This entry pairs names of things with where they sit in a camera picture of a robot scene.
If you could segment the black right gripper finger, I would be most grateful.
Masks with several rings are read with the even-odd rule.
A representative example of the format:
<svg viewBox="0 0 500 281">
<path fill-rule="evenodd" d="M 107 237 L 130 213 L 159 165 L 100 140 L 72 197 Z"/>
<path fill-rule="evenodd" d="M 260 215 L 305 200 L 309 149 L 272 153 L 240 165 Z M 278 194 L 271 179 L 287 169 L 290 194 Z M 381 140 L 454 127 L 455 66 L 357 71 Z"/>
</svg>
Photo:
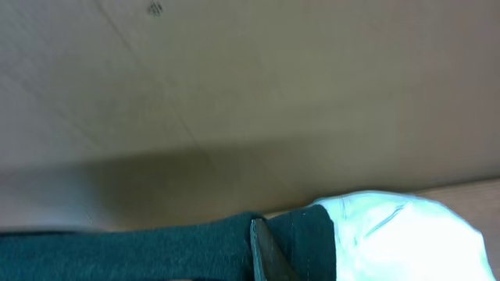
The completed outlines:
<svg viewBox="0 0 500 281">
<path fill-rule="evenodd" d="M 250 241 L 255 281 L 299 281 L 264 220 L 251 221 Z"/>
</svg>

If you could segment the black shirt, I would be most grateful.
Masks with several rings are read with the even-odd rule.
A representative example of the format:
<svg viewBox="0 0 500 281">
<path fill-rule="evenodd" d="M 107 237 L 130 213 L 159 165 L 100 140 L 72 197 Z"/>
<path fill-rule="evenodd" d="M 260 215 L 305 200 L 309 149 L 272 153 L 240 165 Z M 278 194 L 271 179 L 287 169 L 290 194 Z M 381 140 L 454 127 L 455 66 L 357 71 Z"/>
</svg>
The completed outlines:
<svg viewBox="0 0 500 281">
<path fill-rule="evenodd" d="M 266 219 L 115 233 L 1 235 L 3 280 L 254 280 L 250 226 L 262 219 L 299 280 L 335 280 L 334 224 L 314 205 Z"/>
</svg>

